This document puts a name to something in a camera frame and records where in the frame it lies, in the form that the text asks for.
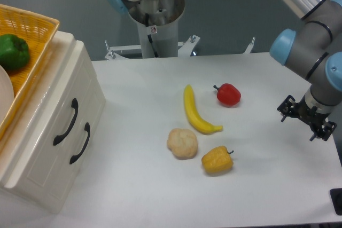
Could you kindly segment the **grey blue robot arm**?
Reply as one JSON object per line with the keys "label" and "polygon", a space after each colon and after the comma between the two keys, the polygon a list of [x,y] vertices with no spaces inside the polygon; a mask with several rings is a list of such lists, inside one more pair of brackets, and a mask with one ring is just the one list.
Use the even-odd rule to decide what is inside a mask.
{"label": "grey blue robot arm", "polygon": [[[144,58],[187,57],[194,48],[191,37],[178,44],[178,21],[184,0],[107,0],[119,13],[135,21]],[[341,103],[341,53],[327,47],[341,33],[341,0],[283,0],[305,23],[301,31],[286,29],[270,48],[270,55],[310,83],[300,101],[292,96],[279,105],[282,117],[307,124],[312,138],[329,139],[336,128],[328,121]]]}

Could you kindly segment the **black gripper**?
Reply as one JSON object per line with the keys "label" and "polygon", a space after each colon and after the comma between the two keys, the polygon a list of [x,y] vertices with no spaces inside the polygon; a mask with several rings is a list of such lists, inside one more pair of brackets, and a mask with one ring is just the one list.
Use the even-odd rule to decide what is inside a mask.
{"label": "black gripper", "polygon": [[277,108],[282,116],[281,122],[284,122],[287,117],[299,118],[309,125],[313,132],[309,139],[310,141],[316,138],[327,141],[337,127],[337,124],[326,121],[328,114],[318,113],[316,109],[316,106],[309,108],[304,99],[297,103],[292,95],[288,95]]}

